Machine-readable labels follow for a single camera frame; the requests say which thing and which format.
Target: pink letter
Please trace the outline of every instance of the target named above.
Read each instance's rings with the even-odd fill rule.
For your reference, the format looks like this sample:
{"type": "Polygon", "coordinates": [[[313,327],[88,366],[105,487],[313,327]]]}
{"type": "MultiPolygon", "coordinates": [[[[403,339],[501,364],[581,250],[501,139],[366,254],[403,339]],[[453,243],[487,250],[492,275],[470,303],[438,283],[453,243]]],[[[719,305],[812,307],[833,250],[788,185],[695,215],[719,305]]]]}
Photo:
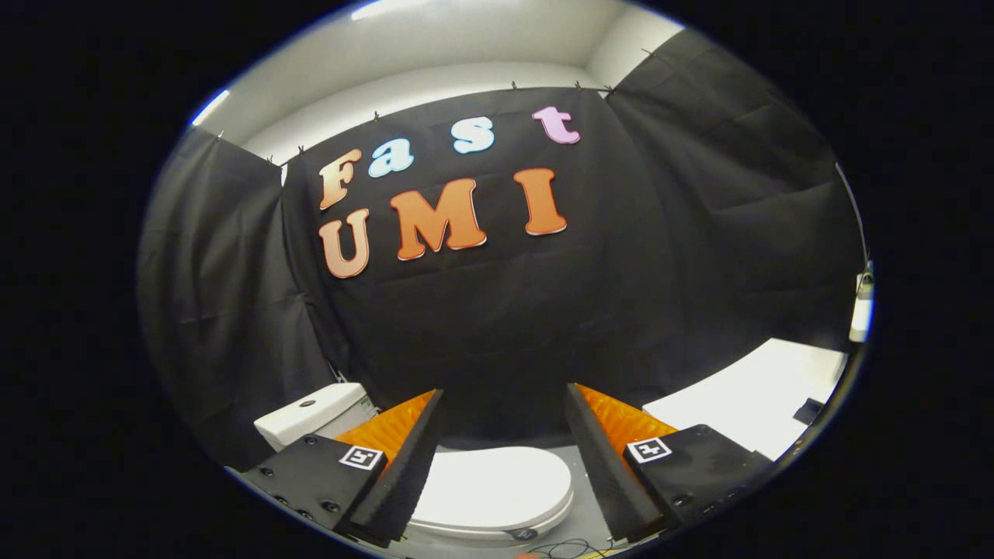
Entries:
{"type": "Polygon", "coordinates": [[[563,126],[564,120],[572,120],[568,112],[559,112],[554,106],[547,106],[532,114],[532,118],[542,121],[546,135],[556,143],[577,143],[580,141],[579,132],[570,132],[563,126]]]}

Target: white wall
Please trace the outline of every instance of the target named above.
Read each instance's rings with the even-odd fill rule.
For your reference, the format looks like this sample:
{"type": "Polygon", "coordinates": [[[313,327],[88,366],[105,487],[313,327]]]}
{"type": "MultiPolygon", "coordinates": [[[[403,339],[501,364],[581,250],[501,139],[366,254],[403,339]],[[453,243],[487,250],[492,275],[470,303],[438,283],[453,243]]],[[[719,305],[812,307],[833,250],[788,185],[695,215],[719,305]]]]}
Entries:
{"type": "Polygon", "coordinates": [[[648,53],[655,51],[683,26],[638,6],[628,6],[604,35],[586,71],[603,86],[617,86],[648,53]]]}
{"type": "Polygon", "coordinates": [[[316,101],[266,128],[242,148],[282,164],[304,149],[380,115],[469,93],[519,88],[601,88],[586,70],[536,63],[477,63],[405,72],[316,101]]]}

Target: white toilet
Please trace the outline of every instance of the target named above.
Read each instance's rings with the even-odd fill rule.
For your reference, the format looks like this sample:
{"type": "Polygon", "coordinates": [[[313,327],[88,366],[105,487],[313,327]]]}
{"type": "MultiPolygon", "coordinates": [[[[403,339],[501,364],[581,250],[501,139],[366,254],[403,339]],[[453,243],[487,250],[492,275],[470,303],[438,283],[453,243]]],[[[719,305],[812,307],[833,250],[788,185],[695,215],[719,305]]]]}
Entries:
{"type": "MultiPolygon", "coordinates": [[[[358,383],[327,386],[255,420],[276,451],[315,433],[333,439],[376,416],[358,383]]],[[[573,506],[570,467],[549,451],[503,447],[435,453],[408,537],[530,541],[573,506]]]]}
{"type": "Polygon", "coordinates": [[[528,541],[562,522],[573,506],[563,459],[531,447],[436,453],[408,524],[459,539],[528,541]]]}
{"type": "Polygon", "coordinates": [[[363,385],[342,382],[266,414],[254,424],[259,434],[279,452],[309,433],[334,439],[376,415],[376,408],[366,396],[363,385]]]}

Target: white countertop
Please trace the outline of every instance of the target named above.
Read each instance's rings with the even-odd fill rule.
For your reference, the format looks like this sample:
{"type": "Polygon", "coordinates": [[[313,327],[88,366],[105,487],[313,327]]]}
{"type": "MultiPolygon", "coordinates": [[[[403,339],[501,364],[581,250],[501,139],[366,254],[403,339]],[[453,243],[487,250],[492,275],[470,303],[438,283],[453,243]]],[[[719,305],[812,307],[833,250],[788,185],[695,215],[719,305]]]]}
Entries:
{"type": "Polygon", "coordinates": [[[825,403],[847,355],[770,338],[710,377],[642,406],[676,429],[705,424],[750,451],[778,459],[807,425],[793,419],[808,398],[825,403]]]}

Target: orange letter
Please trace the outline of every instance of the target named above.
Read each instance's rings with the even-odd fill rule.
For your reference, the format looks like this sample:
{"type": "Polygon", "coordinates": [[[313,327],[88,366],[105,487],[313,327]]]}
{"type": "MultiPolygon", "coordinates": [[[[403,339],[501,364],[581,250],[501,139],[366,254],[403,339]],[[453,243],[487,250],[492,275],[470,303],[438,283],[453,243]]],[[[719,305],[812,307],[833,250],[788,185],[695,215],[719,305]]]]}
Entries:
{"type": "Polygon", "coordinates": [[[321,209],[327,210],[349,192],[347,188],[342,188],[342,183],[352,182],[352,163],[358,161],[363,156],[363,152],[358,149],[346,153],[345,155],[328,163],[318,171],[324,179],[324,200],[321,200],[321,209]]]}
{"type": "Polygon", "coordinates": [[[370,217],[370,211],[366,208],[356,210],[345,218],[345,223],[352,226],[352,240],[356,244],[356,256],[352,260],[342,258],[342,243],[338,239],[338,230],[342,229],[342,222],[335,220],[321,226],[317,234],[324,241],[324,262],[328,265],[328,272],[335,278],[351,278],[358,276],[359,272],[366,268],[370,261],[370,241],[366,236],[366,218],[370,217]]]}
{"type": "Polygon", "coordinates": [[[438,197],[438,208],[431,205],[415,190],[402,192],[390,201],[401,221],[401,249],[397,258],[414,260],[424,256],[424,245],[417,241],[417,234],[438,252],[445,236],[445,226],[451,224],[446,244],[450,249],[479,247],[487,242],[487,234],[476,225],[473,209],[473,179],[458,179],[445,185],[438,197]]]}
{"type": "Polygon", "coordinates": [[[529,218],[525,231],[529,235],[549,235],[566,228],[566,218],[559,215],[553,199],[555,176],[552,169],[525,169],[514,175],[514,180],[525,189],[529,218]]]}

